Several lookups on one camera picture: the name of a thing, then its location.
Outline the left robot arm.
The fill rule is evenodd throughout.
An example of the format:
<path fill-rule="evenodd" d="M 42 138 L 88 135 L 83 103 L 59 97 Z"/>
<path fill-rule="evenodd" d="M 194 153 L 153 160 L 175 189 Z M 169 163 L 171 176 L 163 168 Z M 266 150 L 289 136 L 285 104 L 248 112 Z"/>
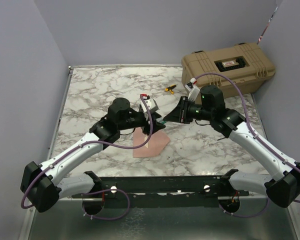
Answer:
<path fill-rule="evenodd" d="M 158 109 L 156 101 L 145 94 L 140 95 L 138 111 L 131 108 L 126 98 L 116 98 L 107 114 L 70 148 L 41 164 L 32 161 L 26 165 L 20 186 L 21 208 L 27 209 L 25 201 L 29 200 L 31 207 L 43 213 L 66 197 L 78 194 L 96 197 L 101 190 L 97 176 L 88 172 L 76 177 L 67 177 L 67 174 L 107 147 L 118 147 L 115 142 L 123 130 L 141 128 L 147 139 L 136 147 L 146 145 L 152 134 L 165 128 L 156 121 Z"/>

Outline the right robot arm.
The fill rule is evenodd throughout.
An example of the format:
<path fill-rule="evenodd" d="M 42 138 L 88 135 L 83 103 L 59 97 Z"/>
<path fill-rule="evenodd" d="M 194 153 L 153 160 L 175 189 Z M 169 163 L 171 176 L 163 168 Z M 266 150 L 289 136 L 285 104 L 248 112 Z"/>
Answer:
<path fill-rule="evenodd" d="M 267 175 L 259 175 L 232 169 L 222 176 L 220 191 L 226 196 L 236 191 L 262 194 L 282 208 L 295 201 L 300 195 L 300 162 L 283 154 L 248 126 L 247 119 L 238 111 L 227 108 L 218 87 L 201 88 L 200 98 L 201 104 L 196 104 L 182 96 L 164 121 L 181 124 L 208 121 L 215 131 L 244 148 L 268 171 Z"/>

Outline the cream paper letter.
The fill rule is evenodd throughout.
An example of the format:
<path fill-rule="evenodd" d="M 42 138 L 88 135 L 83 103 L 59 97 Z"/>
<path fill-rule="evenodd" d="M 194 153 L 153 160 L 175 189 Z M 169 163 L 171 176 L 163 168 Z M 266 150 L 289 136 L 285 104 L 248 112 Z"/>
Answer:
<path fill-rule="evenodd" d="M 144 147 L 147 148 L 147 149 L 149 148 L 148 138 L 149 137 L 147 135 L 144 136 L 144 142 L 146 142 L 146 144 L 144 145 Z"/>

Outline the pink envelope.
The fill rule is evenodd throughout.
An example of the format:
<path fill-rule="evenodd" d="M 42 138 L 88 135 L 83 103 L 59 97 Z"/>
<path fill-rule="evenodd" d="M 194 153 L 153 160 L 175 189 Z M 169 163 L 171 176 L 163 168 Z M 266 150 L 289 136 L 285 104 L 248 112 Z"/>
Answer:
<path fill-rule="evenodd" d="M 142 133 L 141 128 L 137 128 L 133 133 L 133 146 L 141 145 L 145 142 L 145 134 Z M 157 157 L 170 142 L 170 138 L 163 132 L 158 131 L 152 134 L 150 140 L 148 141 L 149 148 L 144 146 L 133 149 L 132 156 L 133 158 L 152 158 Z"/>

